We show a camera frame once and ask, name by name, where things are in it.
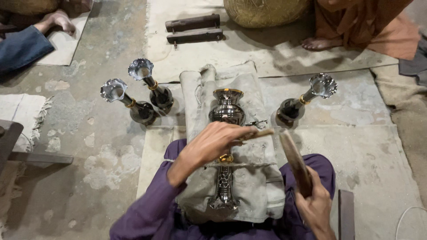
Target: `folded cloth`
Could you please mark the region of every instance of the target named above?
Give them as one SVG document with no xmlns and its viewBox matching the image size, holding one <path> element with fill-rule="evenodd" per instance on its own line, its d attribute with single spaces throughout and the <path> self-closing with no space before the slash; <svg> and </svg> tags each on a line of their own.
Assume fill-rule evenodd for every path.
<svg viewBox="0 0 427 240">
<path fill-rule="evenodd" d="M 213 91 L 234 88 L 244 92 L 239 103 L 246 113 L 246 125 L 258 129 L 269 127 L 255 64 L 244 64 L 216 71 L 208 64 L 199 72 L 185 71 L 180 75 L 184 94 L 187 140 L 190 142 L 210 123 L 208 114 L 216 104 Z M 240 201 L 237 210 L 214 210 L 208 200 L 215 195 L 217 168 L 212 162 L 196 170 L 187 180 L 188 187 L 177 197 L 177 203 L 186 217 L 195 224 L 212 220 L 264 222 L 268 217 L 282 217 L 284 184 L 277 167 L 271 136 L 247 141 L 233 147 L 233 194 Z"/>
<path fill-rule="evenodd" d="M 418 85 L 427 87 L 427 40 L 421 38 L 413 60 L 399 59 L 399 74 L 417 78 Z"/>
</svg>

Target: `metal vase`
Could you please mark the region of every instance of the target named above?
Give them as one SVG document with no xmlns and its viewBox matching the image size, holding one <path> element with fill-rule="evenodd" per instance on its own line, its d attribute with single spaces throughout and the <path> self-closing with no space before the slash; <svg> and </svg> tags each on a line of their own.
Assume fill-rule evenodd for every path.
<svg viewBox="0 0 427 240">
<path fill-rule="evenodd" d="M 129 108 L 129 113 L 132 120 L 144 125 L 150 125 L 156 120 L 154 108 L 151 104 L 145 101 L 135 101 L 125 93 L 128 86 L 121 79 L 114 78 L 106 81 L 101 86 L 101 97 L 106 102 L 119 100 Z"/>
<path fill-rule="evenodd" d="M 245 124 L 246 115 L 239 105 L 243 92 L 237 89 L 224 88 L 213 92 L 218 104 L 209 112 L 209 119 L 220 122 L 228 122 L 242 126 Z"/>
<path fill-rule="evenodd" d="M 239 105 L 243 92 L 237 89 L 218 89 L 213 92 L 218 101 L 209 112 L 209 119 L 213 121 L 228 122 L 242 126 L 245 124 L 246 115 Z M 236 210 L 240 203 L 233 197 L 233 171 L 226 164 L 233 162 L 231 154 L 221 156 L 218 161 L 224 166 L 217 167 L 218 178 L 216 181 L 216 194 L 209 199 L 208 205 L 213 209 L 227 208 Z"/>
<path fill-rule="evenodd" d="M 336 93 L 336 82 L 329 74 L 320 73 L 310 78 L 311 88 L 298 99 L 288 98 L 280 104 L 277 117 L 284 123 L 291 123 L 302 118 L 305 105 L 317 96 L 327 99 Z"/>
<path fill-rule="evenodd" d="M 143 80 L 150 92 L 151 103 L 161 110 L 167 110 L 173 105 L 172 92 L 167 87 L 159 86 L 153 79 L 152 71 L 154 64 L 148 59 L 136 59 L 128 67 L 129 76 L 135 80 Z"/>
</svg>

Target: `electrical cable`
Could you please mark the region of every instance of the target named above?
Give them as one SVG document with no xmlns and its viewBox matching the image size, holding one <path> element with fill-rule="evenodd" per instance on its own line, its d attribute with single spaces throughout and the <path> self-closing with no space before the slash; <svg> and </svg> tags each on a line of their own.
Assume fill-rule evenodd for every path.
<svg viewBox="0 0 427 240">
<path fill-rule="evenodd" d="M 396 237 L 395 237 L 395 240 L 398 240 L 398 232 L 399 232 L 400 222 L 402 221 L 403 217 L 405 216 L 405 213 L 406 213 L 409 209 L 411 209 L 411 208 L 419 208 L 419 209 L 422 209 L 422 210 L 424 210 L 424 211 L 426 211 L 426 212 L 427 212 L 427 209 L 422 208 L 422 207 L 410 207 L 410 208 L 406 209 L 406 210 L 403 212 L 403 214 L 402 214 L 402 216 L 400 217 L 400 219 L 399 219 L 398 227 L 396 228 Z"/>
<path fill-rule="evenodd" d="M 28 140 L 28 144 L 29 144 L 29 146 L 30 146 L 30 148 L 31 148 L 31 152 L 33 151 L 33 148 L 32 148 L 32 144 L 31 144 L 31 141 L 29 140 L 29 138 L 27 137 L 27 136 L 25 136 L 25 134 L 24 133 L 21 133 L 27 140 Z"/>
</svg>

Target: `wrist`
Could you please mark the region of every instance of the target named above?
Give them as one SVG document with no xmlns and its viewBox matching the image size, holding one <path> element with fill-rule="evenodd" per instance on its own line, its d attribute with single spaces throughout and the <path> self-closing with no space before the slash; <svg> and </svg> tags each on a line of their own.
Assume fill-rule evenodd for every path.
<svg viewBox="0 0 427 240">
<path fill-rule="evenodd" d="M 317 240 L 335 240 L 335 233 L 330 227 L 312 229 Z"/>
<path fill-rule="evenodd" d="M 179 187 L 196 170 L 193 162 L 181 154 L 173 162 L 167 171 L 168 181 L 173 187 Z"/>
</svg>

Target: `bare foot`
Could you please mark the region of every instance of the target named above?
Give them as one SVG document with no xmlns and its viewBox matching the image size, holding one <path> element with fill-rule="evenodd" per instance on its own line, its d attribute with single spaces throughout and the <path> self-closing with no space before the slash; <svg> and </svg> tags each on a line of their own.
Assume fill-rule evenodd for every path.
<svg viewBox="0 0 427 240">
<path fill-rule="evenodd" d="M 340 37 L 333 39 L 326 38 L 307 38 L 301 46 L 307 50 L 323 50 L 331 47 L 342 46 L 342 39 Z"/>
<path fill-rule="evenodd" d="M 46 14 L 40 22 L 34 24 L 34 26 L 43 34 L 56 25 L 61 26 L 63 31 L 68 33 L 70 36 L 72 36 L 76 31 L 76 27 L 62 9 Z"/>
</svg>

